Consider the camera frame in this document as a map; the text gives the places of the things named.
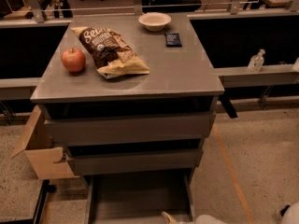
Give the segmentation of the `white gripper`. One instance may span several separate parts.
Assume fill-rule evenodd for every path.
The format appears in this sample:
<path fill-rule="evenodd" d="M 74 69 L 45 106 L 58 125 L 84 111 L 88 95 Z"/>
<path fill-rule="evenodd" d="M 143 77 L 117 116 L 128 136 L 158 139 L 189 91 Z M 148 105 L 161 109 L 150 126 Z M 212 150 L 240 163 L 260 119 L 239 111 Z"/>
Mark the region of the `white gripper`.
<path fill-rule="evenodd" d="M 167 224 L 196 224 L 196 220 L 194 221 L 176 221 L 171 215 L 166 212 L 162 212 Z"/>

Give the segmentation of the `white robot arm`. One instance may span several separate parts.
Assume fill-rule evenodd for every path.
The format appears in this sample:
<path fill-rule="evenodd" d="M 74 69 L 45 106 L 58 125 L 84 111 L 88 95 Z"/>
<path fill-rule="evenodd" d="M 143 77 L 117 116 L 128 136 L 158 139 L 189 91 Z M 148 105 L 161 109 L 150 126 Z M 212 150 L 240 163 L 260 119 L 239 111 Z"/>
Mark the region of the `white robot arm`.
<path fill-rule="evenodd" d="M 299 224 L 299 203 L 286 205 L 279 213 L 281 220 L 278 224 Z M 162 212 L 162 215 L 165 218 L 166 224 L 228 224 L 211 215 L 200 215 L 195 221 L 190 222 L 178 221 L 166 212 Z"/>

